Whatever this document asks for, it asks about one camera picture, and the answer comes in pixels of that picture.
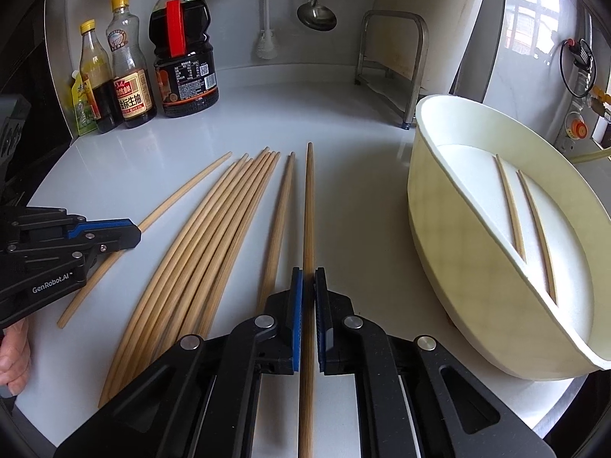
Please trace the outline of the person left hand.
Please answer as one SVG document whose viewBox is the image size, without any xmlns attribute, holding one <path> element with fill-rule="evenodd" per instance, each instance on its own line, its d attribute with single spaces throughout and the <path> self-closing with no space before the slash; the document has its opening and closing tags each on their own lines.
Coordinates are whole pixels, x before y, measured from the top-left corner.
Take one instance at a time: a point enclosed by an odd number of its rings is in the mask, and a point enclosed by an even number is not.
<svg viewBox="0 0 611 458">
<path fill-rule="evenodd" d="M 0 350 L 0 385 L 12 396 L 23 392 L 30 375 L 29 321 L 23 318 L 3 331 Z"/>
</svg>

